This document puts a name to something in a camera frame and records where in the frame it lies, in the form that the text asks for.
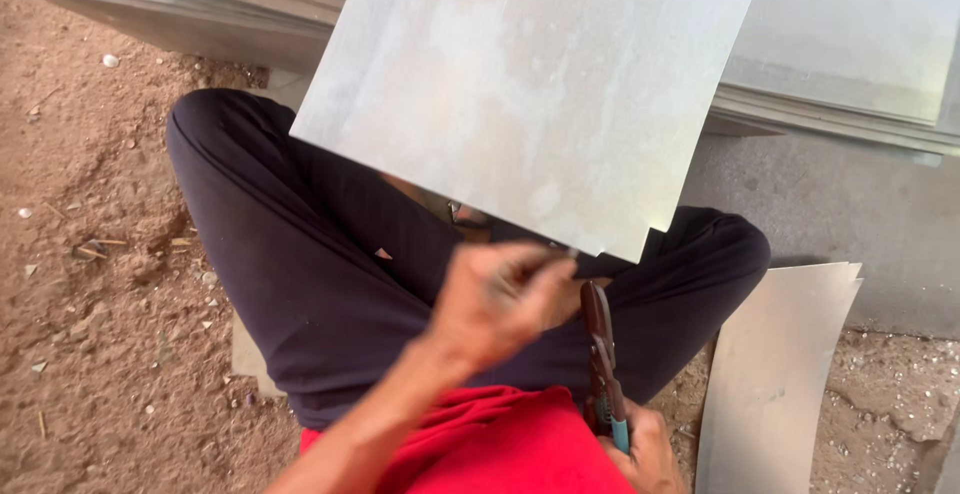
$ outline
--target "hand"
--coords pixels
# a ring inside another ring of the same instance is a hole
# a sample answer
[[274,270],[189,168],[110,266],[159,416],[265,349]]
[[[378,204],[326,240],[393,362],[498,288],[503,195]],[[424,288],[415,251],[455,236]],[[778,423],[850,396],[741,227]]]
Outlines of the hand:
[[630,454],[620,451],[613,439],[598,436],[610,460],[639,494],[685,494],[664,415],[626,398],[623,403],[630,426]]
[[567,320],[559,299],[576,268],[533,243],[460,245],[424,337],[465,365],[465,376],[482,371]]

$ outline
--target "stack of metal sheets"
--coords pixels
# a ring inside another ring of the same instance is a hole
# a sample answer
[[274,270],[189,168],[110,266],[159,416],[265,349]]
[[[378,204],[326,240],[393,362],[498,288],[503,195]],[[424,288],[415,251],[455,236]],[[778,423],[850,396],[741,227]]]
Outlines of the stack of metal sheets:
[[958,24],[960,0],[753,0],[711,111],[960,155]]

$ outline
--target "dirt ground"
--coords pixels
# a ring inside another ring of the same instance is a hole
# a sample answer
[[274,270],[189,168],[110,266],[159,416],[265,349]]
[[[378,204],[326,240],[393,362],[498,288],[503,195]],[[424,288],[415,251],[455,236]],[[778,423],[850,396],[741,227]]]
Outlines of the dirt ground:
[[[294,458],[297,425],[282,399],[231,377],[230,303],[202,280],[163,129],[177,96],[262,86],[266,73],[163,52],[40,0],[0,0],[0,23],[2,491],[262,489]],[[90,239],[126,244],[82,259]],[[711,351],[652,402],[688,477]],[[846,332],[810,491],[910,492],[960,399],[957,353]]]

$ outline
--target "forearm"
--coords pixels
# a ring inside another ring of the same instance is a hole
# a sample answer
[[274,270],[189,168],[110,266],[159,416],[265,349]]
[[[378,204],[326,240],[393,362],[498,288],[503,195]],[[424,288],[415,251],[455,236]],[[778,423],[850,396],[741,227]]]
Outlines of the forearm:
[[427,408],[472,373],[443,342],[411,341],[377,385],[292,464],[269,494],[370,492]]

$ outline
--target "leg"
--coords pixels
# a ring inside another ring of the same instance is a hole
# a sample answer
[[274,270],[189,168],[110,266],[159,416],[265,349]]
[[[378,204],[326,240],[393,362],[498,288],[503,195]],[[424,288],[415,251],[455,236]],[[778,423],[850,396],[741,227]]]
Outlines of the leg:
[[290,138],[293,120],[240,91],[198,91],[171,111],[167,147],[270,376],[323,428],[426,326],[460,237],[369,169]]
[[[606,288],[616,341],[615,374],[624,393],[646,402],[714,337],[760,282],[770,247],[740,216],[680,207],[673,226],[651,241],[636,266]],[[543,335],[483,381],[536,389],[570,387],[576,402],[589,389],[583,322]]]

